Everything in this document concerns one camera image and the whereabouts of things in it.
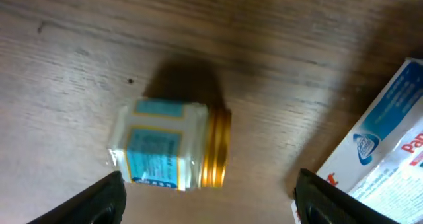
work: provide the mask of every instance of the small glass bottle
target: small glass bottle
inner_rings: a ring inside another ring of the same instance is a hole
[[[108,150],[126,182],[222,187],[230,130],[226,108],[140,98],[119,110]]]

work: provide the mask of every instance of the wooden table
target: wooden table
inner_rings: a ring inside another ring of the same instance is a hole
[[[147,89],[226,103],[229,166],[221,190],[127,185],[123,223],[293,223],[298,169],[318,169],[423,42],[421,9],[418,0],[0,0],[0,222],[26,223],[108,174],[116,110]]]

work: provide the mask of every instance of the jar label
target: jar label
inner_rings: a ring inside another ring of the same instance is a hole
[[[181,131],[132,127],[126,145],[131,180],[178,188],[178,150],[181,140]]]
[[[136,102],[134,114],[183,118],[184,105],[181,102],[145,98]]]

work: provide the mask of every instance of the blue label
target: blue label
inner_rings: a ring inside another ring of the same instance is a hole
[[[395,79],[383,98],[367,115],[360,130],[364,134],[354,134],[358,158],[362,165],[371,162],[371,154],[380,141],[383,141],[403,120],[408,111],[423,94],[423,66],[409,63]]]
[[[132,181],[177,188],[181,138],[177,131],[132,128],[126,147]]]
[[[135,105],[134,112],[149,115],[183,117],[184,105],[180,102],[166,100],[139,100]]]

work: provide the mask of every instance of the blue logo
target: blue logo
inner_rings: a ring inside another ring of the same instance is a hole
[[[362,165],[371,162],[371,154],[379,145],[380,139],[376,135],[371,134],[354,134],[352,139],[357,144],[358,159]]]

